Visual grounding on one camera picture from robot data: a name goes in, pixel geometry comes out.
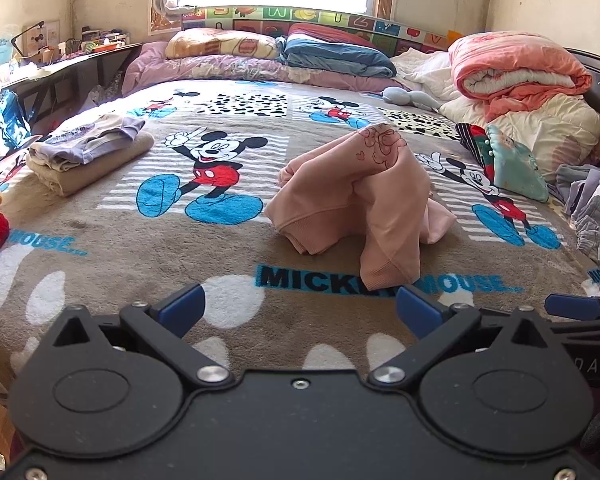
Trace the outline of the folded beige and purple clothes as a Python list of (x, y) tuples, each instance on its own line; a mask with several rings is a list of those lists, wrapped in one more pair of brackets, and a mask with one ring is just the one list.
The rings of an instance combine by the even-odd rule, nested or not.
[(81, 125), (62, 125), (28, 148), (26, 164), (61, 197), (73, 195), (148, 152), (154, 137), (143, 118), (108, 113)]

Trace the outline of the teal folded garment stack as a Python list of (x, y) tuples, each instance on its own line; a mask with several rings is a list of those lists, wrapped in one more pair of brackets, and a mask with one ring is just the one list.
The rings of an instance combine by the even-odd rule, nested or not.
[(482, 128), (459, 122), (455, 130), (460, 144), (497, 188), (540, 203), (548, 201), (547, 184), (532, 151), (524, 144), (492, 125)]

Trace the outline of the blue folded quilt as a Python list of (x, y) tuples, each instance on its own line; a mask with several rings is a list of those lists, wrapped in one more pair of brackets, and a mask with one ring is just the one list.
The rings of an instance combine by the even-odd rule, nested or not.
[(375, 78), (396, 76), (396, 66), (375, 48), (343, 44), (295, 32), (284, 41), (280, 54), (291, 67), (328, 70), (343, 75)]

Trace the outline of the grey plush toy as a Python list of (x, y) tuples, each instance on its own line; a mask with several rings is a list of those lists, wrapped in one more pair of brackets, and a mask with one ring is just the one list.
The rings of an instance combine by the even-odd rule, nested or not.
[(381, 93), (381, 97), (387, 103), (400, 106), (420, 106), (427, 107), (430, 110), (438, 110), (441, 106), (439, 101), (425, 92), (405, 90), (398, 87), (385, 88)]

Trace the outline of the purple floral quilt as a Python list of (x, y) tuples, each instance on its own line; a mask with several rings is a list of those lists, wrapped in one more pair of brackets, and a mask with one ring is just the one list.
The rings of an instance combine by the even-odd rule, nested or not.
[(289, 82), (354, 92), (381, 93), (385, 88), (406, 89), (391, 78), (351, 76), (329, 70), (290, 67), (274, 60), (231, 54), (167, 58), (166, 41), (143, 44), (140, 55), (126, 69), (121, 93), (128, 96), (162, 82), (196, 79)]

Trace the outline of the pink rolled comforter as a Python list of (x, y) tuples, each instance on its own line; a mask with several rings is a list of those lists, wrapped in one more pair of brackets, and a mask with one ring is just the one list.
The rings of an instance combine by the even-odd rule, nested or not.
[(455, 88), (483, 104), (491, 120), (532, 112), (558, 94), (582, 96), (592, 76), (568, 50), (530, 32), (482, 32), (448, 49)]

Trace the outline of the cream white duvet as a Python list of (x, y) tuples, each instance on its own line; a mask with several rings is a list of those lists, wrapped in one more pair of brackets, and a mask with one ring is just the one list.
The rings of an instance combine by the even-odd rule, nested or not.
[(396, 80), (439, 101), (440, 114), (451, 122), (492, 125), (524, 144), (548, 182), (555, 180), (559, 166), (594, 165), (600, 161), (600, 113), (582, 96), (558, 94), (537, 110), (509, 112), (489, 122), (486, 104), (462, 96), (455, 88), (448, 52), (410, 49), (392, 62)]

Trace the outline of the dark side desk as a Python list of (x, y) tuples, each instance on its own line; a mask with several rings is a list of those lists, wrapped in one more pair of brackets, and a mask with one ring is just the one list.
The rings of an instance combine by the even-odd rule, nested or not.
[(10, 82), (4, 89), (15, 93), (23, 115), (34, 134), (48, 133), (53, 125), (75, 115), (96, 86), (108, 88), (124, 76), (140, 55), (142, 45), (78, 56), (39, 70), (36, 75)]

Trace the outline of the yellow patterned pillow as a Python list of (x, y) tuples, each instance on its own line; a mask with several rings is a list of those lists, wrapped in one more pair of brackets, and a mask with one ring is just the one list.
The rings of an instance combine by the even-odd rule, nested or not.
[(274, 38), (218, 28), (190, 28), (174, 35), (166, 45), (166, 58), (189, 58), (190, 56), (234, 55), (242, 58), (272, 60), (279, 56)]

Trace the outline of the colourful alphabet headboard mat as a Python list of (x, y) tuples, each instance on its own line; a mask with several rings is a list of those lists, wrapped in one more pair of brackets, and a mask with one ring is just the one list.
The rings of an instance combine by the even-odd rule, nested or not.
[(320, 25), (361, 37), (389, 58), (415, 49), (425, 53), (446, 51), (462, 36), (445, 35), (363, 14), (293, 8), (292, 6), (224, 6), (197, 8), (184, 14), (182, 29), (208, 27), (254, 32), (271, 37), (288, 36), (292, 25)]

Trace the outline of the pink sweatshirt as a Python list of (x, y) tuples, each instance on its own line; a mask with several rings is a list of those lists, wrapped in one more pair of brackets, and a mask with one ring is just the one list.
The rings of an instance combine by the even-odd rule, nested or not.
[(435, 202), (427, 171), (399, 131), (382, 122), (294, 158), (263, 213), (300, 254), (363, 237), (360, 277), (369, 290), (413, 284), (420, 248), (456, 221)]

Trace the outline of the grey clothes pile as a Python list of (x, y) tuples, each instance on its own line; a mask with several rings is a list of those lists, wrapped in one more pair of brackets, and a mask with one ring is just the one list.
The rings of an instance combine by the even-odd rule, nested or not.
[(578, 249), (600, 269), (600, 167), (560, 165), (556, 186)]

